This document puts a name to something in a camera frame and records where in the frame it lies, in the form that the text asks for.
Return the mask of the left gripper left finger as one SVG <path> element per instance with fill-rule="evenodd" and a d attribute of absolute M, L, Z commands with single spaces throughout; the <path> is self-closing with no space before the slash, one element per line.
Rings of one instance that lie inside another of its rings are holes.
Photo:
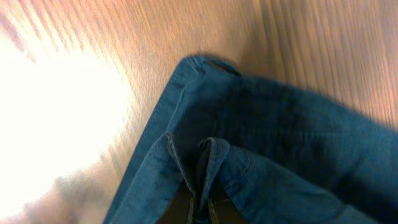
<path fill-rule="evenodd" d="M 195 200 L 192 196 L 190 196 L 186 224 L 193 224 L 194 213 L 195 213 Z"/>

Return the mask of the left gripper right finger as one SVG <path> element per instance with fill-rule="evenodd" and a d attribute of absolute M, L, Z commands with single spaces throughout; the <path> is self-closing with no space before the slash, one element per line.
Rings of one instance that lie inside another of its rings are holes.
<path fill-rule="evenodd" d="M 208 200 L 208 211 L 212 224 L 218 224 L 218 216 L 216 214 L 215 206 L 213 204 L 212 199 Z"/>

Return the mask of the navy blue shorts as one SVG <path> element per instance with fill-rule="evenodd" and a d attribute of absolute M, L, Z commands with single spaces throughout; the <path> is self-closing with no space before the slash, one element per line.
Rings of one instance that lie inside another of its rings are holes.
<path fill-rule="evenodd" d="M 396 223 L 397 133 L 204 55 L 180 61 L 106 223 Z"/>

